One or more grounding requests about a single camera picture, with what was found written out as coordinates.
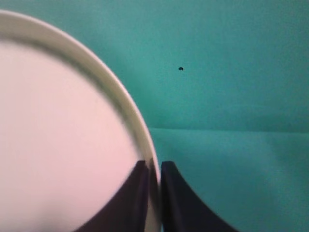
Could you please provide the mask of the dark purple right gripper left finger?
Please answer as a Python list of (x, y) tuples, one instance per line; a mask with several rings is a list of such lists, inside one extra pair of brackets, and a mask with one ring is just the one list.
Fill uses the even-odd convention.
[(145, 229), (149, 194), (149, 169), (136, 162), (127, 180), (111, 200), (78, 232), (142, 232)]

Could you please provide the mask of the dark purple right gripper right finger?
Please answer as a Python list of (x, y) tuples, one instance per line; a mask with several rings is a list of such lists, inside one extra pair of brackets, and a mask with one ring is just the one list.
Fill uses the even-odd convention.
[(172, 161), (161, 165), (162, 225), (165, 232), (235, 232), (190, 188)]

